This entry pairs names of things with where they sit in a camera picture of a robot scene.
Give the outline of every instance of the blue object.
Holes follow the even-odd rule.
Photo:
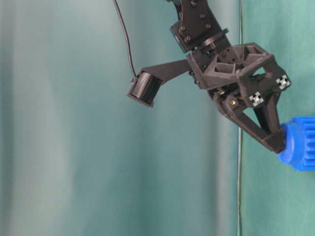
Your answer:
[[[315,171],[315,117],[294,117],[282,129],[286,144],[280,161],[297,171]]]

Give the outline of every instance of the curtain fold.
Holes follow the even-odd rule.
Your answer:
[[[1,235],[235,235],[237,127],[182,75],[149,109],[110,0],[0,0]],[[166,1],[119,1],[136,70],[185,58]],[[209,1],[233,44],[238,1]]]
[[[243,0],[244,43],[275,55],[292,86],[279,101],[281,122],[315,115],[315,2]],[[315,173],[296,172],[244,134],[242,149],[243,235],[313,235]]]

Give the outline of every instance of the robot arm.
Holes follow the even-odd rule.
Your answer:
[[[189,71],[219,112],[275,153],[285,149],[277,103],[291,85],[272,54],[255,43],[231,46],[207,0],[167,0],[174,3],[178,22],[171,26],[185,60],[143,68],[128,96],[152,107],[161,85]],[[245,113],[253,109],[259,125]]]

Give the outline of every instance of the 3d printed part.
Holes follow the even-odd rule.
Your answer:
[[[280,161],[297,171],[315,171],[315,117],[294,117],[282,129],[286,143]]]
[[[291,81],[272,54],[256,43],[232,46],[226,37],[228,30],[221,28],[207,0],[167,0],[173,3],[178,16],[171,32],[186,59],[141,68],[136,74],[127,31],[117,2],[113,1],[133,73],[129,97],[152,107],[160,86],[189,72],[224,117],[270,151],[278,154],[285,149],[277,103]],[[254,110],[259,124],[246,115],[246,109]]]

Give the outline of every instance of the teal backdrop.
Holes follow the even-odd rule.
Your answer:
[[[315,116],[315,1],[242,0],[244,43],[275,55],[292,80],[278,104],[282,122]],[[242,235],[311,236],[315,173],[299,173],[244,134]]]

